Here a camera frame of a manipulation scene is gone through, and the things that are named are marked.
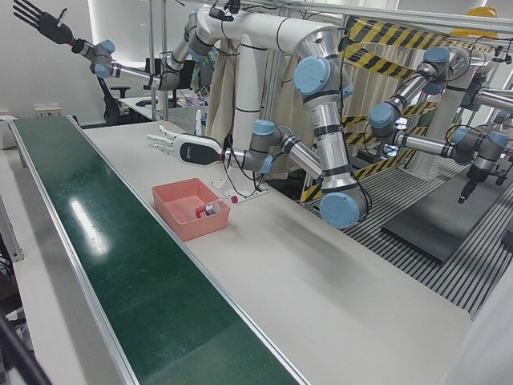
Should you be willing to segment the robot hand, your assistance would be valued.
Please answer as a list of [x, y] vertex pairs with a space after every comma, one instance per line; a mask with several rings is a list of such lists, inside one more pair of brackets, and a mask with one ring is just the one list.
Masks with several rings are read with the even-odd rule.
[[224, 149], [212, 138], [186, 132], [170, 132], [163, 125], [160, 125], [160, 133], [160, 136], [146, 135], [148, 146], [182, 163], [209, 166], [224, 159]]
[[13, 15], [16, 18], [36, 29], [52, 42], [69, 46], [73, 44], [75, 40], [73, 32], [66, 24], [62, 23], [62, 17], [67, 8], [61, 12], [58, 18], [41, 10], [30, 1], [14, 0], [13, 9]]

